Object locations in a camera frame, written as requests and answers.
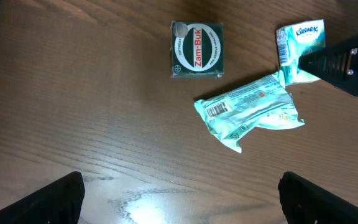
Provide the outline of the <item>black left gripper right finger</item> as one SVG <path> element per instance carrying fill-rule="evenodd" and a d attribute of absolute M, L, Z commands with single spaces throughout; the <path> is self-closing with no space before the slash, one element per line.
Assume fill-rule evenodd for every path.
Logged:
<path fill-rule="evenodd" d="M 358 224 L 358 207 L 294 172 L 278 184 L 280 204 L 288 223 Z"/>

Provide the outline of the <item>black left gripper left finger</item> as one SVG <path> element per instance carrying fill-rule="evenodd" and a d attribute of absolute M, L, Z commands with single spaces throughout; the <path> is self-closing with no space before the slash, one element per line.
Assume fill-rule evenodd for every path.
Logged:
<path fill-rule="evenodd" d="M 0 224 L 77 224 L 85 197 L 78 171 L 0 210 Z"/>

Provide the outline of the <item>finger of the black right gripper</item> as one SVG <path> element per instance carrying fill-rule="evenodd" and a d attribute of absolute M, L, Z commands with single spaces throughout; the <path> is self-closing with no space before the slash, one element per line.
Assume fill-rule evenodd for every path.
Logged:
<path fill-rule="evenodd" d="M 298 67 L 340 90 L 358 96 L 358 34 L 335 46 L 301 56 Z"/>

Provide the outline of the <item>green tissue pack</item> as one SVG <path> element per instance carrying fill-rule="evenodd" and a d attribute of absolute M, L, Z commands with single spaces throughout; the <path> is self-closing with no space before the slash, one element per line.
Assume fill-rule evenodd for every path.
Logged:
<path fill-rule="evenodd" d="M 286 85 L 311 83 L 319 78 L 298 68 L 304 54 L 326 46 L 324 20 L 305 21 L 276 30 L 280 68 Z"/>

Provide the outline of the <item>teal wrapper packet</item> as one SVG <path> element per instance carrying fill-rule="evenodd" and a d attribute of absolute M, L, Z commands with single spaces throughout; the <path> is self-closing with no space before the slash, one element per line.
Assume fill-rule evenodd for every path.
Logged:
<path fill-rule="evenodd" d="M 208 131 L 223 145 L 242 152 L 238 141 L 254 128 L 295 129 L 305 124 L 281 70 L 207 100 L 194 103 Z"/>

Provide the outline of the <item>dark green round-label box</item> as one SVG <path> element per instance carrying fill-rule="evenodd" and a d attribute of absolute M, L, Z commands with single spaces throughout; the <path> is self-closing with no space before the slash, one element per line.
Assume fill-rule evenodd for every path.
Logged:
<path fill-rule="evenodd" d="M 172 77 L 221 78 L 224 74 L 222 23 L 172 21 Z"/>

